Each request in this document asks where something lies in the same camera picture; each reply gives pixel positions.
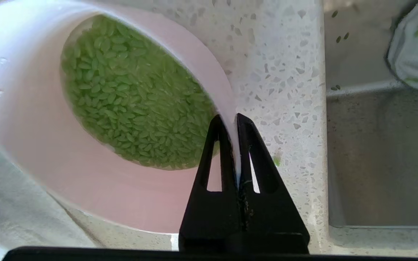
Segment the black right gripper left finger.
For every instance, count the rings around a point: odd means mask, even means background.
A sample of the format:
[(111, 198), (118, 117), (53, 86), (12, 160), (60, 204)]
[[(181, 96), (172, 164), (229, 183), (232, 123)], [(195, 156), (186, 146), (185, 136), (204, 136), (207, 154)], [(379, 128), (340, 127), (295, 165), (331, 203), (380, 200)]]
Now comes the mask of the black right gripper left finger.
[[(208, 181), (215, 143), (220, 145), (221, 191), (209, 191)], [(225, 252), (229, 237), (241, 231), (242, 218), (235, 167), (228, 132), (219, 115), (211, 120), (179, 230), (181, 252)]]

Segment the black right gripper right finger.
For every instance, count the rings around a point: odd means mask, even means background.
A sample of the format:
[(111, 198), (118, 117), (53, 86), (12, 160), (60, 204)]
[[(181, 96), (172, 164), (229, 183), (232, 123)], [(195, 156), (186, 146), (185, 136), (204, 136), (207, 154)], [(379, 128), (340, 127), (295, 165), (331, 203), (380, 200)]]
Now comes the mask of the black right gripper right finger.
[(238, 253), (307, 254), (309, 232), (254, 122), (238, 114), (242, 231), (230, 236)]

